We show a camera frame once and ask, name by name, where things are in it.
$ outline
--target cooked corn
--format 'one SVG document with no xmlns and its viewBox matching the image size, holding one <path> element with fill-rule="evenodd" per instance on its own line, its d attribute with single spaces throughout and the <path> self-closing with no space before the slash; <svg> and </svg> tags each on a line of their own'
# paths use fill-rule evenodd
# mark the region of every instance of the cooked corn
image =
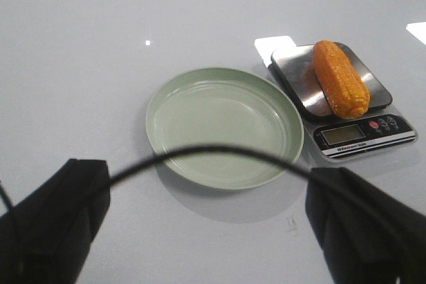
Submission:
<svg viewBox="0 0 426 284">
<path fill-rule="evenodd" d="M 314 70 L 331 111 L 343 119 L 359 118 L 368 110 L 370 93 L 345 53 L 332 41 L 314 46 Z"/>
</svg>

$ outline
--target green plate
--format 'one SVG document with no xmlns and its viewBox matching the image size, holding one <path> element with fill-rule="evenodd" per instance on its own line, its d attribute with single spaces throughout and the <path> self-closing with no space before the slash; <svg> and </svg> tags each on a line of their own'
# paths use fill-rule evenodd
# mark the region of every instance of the green plate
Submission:
<svg viewBox="0 0 426 284">
<path fill-rule="evenodd" d="M 208 68 L 177 76 L 154 95 L 146 133 L 156 153 L 189 144 L 220 143 L 263 150 L 295 162 L 304 130 L 290 99 L 272 83 L 234 69 Z M 166 165 L 188 180 L 241 190 L 274 180 L 283 170 L 233 154 L 201 154 Z"/>
</svg>

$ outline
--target table surface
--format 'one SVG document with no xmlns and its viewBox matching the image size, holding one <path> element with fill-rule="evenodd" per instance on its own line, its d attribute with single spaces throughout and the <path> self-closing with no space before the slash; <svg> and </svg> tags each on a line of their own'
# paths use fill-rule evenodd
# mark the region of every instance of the table surface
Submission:
<svg viewBox="0 0 426 284">
<path fill-rule="evenodd" d="M 426 213 L 426 46 L 406 30 L 425 0 L 0 2 L 0 175 L 15 203 L 68 158 L 114 173 L 151 155 L 144 117 L 162 84 L 204 67 L 267 78 L 254 41 L 288 35 L 349 45 L 392 93 L 418 141 L 344 165 Z M 310 151 L 300 165 L 327 165 Z M 305 192 L 288 174 L 219 192 L 152 168 L 112 190 L 78 283 L 332 283 Z"/>
</svg>

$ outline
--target kitchen scale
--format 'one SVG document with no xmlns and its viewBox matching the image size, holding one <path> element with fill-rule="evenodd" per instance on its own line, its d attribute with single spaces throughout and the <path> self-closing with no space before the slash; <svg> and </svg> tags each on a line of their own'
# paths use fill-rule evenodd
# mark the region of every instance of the kitchen scale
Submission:
<svg viewBox="0 0 426 284">
<path fill-rule="evenodd" d="M 336 43 L 348 56 L 370 91 L 368 111 L 355 120 L 333 115 L 312 66 L 314 45 L 275 50 L 268 67 L 302 116 L 306 134 L 329 161 L 339 162 L 413 143 L 415 129 L 392 105 L 392 96 L 352 50 Z"/>
</svg>

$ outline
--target corn on the cob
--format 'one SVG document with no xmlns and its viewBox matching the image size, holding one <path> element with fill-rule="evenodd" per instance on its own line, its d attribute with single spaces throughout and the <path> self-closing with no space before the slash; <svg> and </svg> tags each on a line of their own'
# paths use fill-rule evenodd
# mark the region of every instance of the corn on the cob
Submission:
<svg viewBox="0 0 426 284">
<path fill-rule="evenodd" d="M 331 111 L 344 119 L 359 118 L 367 112 L 370 93 L 349 58 L 332 41 L 314 46 L 314 70 Z"/>
</svg>

